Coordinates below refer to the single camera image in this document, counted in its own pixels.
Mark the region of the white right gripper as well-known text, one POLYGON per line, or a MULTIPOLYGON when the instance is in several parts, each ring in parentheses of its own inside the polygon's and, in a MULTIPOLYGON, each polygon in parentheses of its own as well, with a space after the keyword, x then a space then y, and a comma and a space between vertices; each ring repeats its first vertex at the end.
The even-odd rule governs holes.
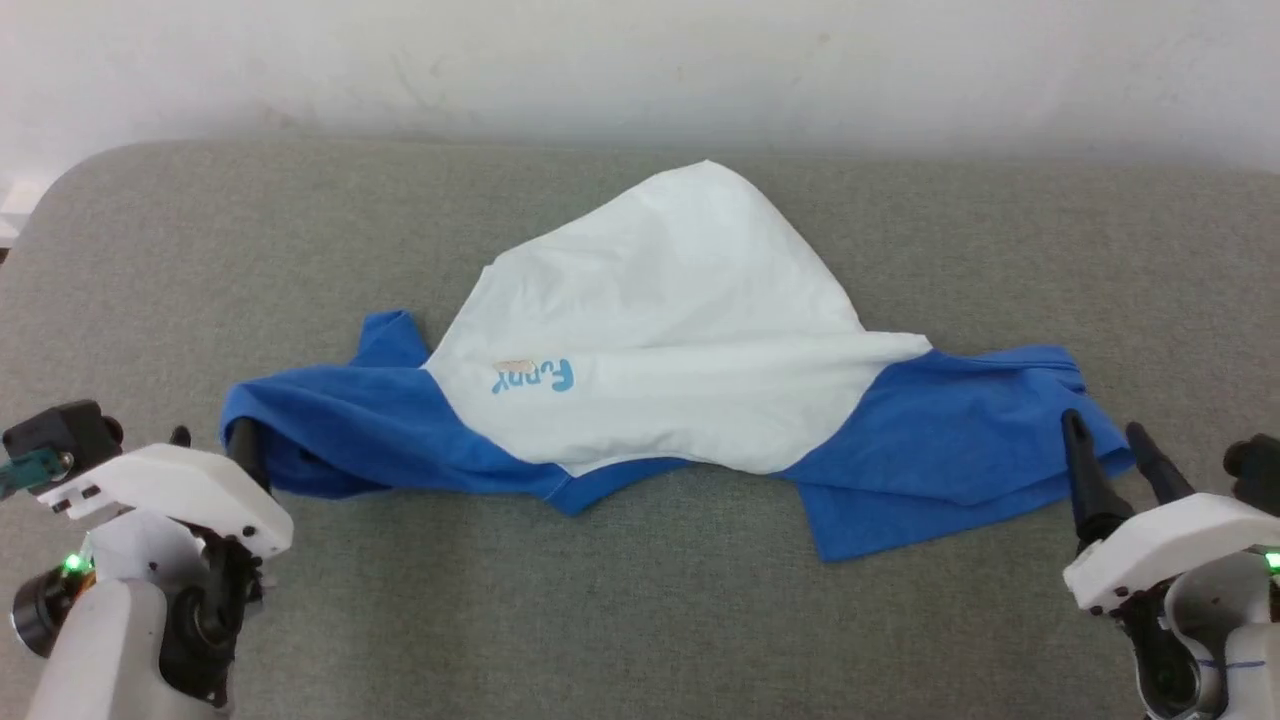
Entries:
POLYGON ((1158 507, 1138 512, 1110 484, 1075 409, 1061 415, 1076 548, 1062 570, 1076 606, 1107 614, 1161 583, 1253 546, 1280 547, 1280 518, 1236 498, 1196 493, 1138 421, 1125 436, 1158 507))

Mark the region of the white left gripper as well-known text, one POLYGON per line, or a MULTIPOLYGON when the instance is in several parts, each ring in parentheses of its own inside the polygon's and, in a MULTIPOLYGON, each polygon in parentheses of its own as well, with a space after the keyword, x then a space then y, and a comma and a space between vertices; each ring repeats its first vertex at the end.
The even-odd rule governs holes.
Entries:
POLYGON ((110 503, 148 511, 233 536, 261 559, 291 548, 294 523, 270 495, 255 419, 241 416, 228 427, 228 457, 189 448, 188 427, 174 427, 169 443, 115 456, 42 491, 40 502, 72 519, 110 503))

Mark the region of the blue and white T-shirt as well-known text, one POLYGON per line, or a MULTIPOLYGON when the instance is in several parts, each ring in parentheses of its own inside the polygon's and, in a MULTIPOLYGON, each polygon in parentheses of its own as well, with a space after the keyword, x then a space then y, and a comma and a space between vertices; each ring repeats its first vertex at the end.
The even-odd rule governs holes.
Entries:
POLYGON ((275 489, 526 495, 575 515, 705 464, 795 484, 827 562, 988 527, 1133 454, 1062 347, 977 356, 867 329, 767 196, 658 173, 498 255, 440 341, 365 318, 344 365, 233 386, 275 489))

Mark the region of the grey fabric sofa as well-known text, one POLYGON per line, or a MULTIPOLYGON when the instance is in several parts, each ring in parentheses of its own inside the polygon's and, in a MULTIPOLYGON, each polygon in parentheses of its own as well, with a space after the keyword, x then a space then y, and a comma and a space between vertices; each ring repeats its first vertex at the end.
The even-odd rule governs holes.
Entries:
MULTIPOLYGON (((227 389, 439 340, 484 265, 700 152, 138 143, 55 176, 0 264, 0 429, 95 398, 218 446, 227 389)), ((865 327, 1061 345, 1190 482, 1280 436, 1280 172, 719 155, 865 327)), ((1140 720, 1129 644, 1061 580, 1070 507, 822 562, 795 488, 717 468, 577 518, 525 496, 284 496, 236 720, 1140 720)))

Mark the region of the white wall skirting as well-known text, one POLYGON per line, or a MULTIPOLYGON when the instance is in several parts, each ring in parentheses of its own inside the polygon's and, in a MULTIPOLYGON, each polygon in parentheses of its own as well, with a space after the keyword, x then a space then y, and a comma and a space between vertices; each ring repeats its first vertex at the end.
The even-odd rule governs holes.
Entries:
POLYGON ((50 177, 0 178, 0 249, 14 246, 51 184, 50 177))

